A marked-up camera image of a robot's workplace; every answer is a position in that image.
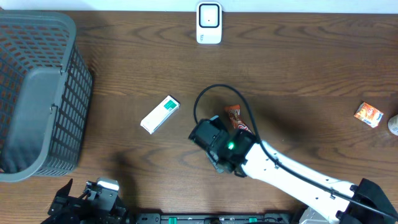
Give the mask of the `red Top chocolate bar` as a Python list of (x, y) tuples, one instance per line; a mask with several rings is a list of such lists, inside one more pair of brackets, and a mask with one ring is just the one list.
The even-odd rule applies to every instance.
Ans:
[(240, 105), (227, 106), (224, 108), (224, 110), (227, 112), (234, 129), (242, 129), (248, 131), (249, 133), (252, 133), (246, 123), (241, 119)]

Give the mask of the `white green box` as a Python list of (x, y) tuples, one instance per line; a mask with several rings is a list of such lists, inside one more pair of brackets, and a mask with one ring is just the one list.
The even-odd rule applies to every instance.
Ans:
[(180, 103), (168, 95), (141, 121), (141, 127), (153, 134), (179, 108)]

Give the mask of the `orange small snack packet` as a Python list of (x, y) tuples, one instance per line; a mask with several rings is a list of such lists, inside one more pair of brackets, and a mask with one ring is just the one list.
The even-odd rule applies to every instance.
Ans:
[(377, 108), (363, 102), (360, 104), (354, 117), (366, 123), (372, 128), (379, 125), (384, 113), (379, 111)]

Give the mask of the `green lid jar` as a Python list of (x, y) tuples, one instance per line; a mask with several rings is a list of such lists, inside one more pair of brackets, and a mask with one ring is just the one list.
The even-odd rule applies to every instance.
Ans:
[(389, 131), (390, 131), (392, 134), (398, 136), (398, 115), (395, 115), (395, 116), (391, 117), (391, 118), (388, 120), (387, 125), (388, 125)]

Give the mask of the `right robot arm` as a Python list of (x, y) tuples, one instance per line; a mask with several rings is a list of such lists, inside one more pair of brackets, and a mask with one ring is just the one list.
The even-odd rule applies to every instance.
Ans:
[(328, 223), (397, 223), (397, 211), (380, 186), (355, 185), (323, 175), (276, 151), (243, 129), (229, 133), (219, 117), (202, 119), (189, 135), (218, 172), (273, 185), (317, 212)]

